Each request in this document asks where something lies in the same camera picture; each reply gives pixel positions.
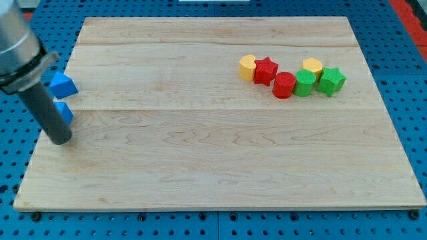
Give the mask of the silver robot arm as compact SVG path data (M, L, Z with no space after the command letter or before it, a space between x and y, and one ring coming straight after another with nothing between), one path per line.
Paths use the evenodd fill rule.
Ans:
M17 2L1 0L1 90L12 95L31 88L58 60L58 52L44 48Z

